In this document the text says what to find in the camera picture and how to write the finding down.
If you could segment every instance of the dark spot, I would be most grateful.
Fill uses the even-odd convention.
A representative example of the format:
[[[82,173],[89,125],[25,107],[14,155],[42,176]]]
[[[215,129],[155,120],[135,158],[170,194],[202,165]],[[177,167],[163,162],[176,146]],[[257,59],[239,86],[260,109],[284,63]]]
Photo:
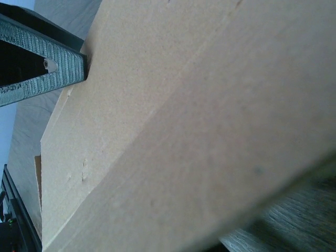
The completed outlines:
[[[242,3],[243,0],[239,0],[238,3],[236,4],[236,8],[239,7],[239,5]]]
[[[254,172],[257,174],[257,175],[262,175],[264,173],[264,168],[261,167],[261,166],[257,166],[254,168]]]

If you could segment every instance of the ridged plastic surface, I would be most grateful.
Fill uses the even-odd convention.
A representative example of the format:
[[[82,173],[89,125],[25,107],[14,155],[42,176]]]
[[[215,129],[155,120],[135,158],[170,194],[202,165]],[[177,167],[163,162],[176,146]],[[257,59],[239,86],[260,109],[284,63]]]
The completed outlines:
[[[0,88],[0,107],[85,80],[85,57],[0,16],[0,40],[54,60],[58,70]]]

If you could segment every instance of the cardboard box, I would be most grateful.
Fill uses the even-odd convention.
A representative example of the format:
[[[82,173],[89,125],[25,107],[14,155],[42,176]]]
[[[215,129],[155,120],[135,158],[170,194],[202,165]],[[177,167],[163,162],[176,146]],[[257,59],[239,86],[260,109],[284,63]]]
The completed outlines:
[[[326,162],[334,11],[103,1],[41,140],[44,251],[203,249]]]

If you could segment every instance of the gray wooden floor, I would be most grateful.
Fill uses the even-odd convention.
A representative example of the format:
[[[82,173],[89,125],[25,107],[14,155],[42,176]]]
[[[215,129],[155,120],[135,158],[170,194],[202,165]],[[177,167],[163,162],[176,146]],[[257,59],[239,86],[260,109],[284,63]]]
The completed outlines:
[[[85,39],[101,0],[36,0],[35,11],[69,32]],[[18,103],[8,170],[41,237],[34,156],[61,90]]]

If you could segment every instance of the black object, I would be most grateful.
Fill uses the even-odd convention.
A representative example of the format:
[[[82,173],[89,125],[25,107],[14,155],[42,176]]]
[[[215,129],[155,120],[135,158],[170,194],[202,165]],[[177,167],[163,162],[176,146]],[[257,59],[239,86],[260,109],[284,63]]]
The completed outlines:
[[[4,175],[1,189],[6,192],[5,201],[8,205],[8,214],[4,223],[0,223],[0,249],[5,252],[15,249],[16,252],[40,252],[42,244],[36,233],[33,222],[10,176],[7,165],[4,166]]]
[[[0,107],[84,81],[82,44],[37,13],[0,3]]]

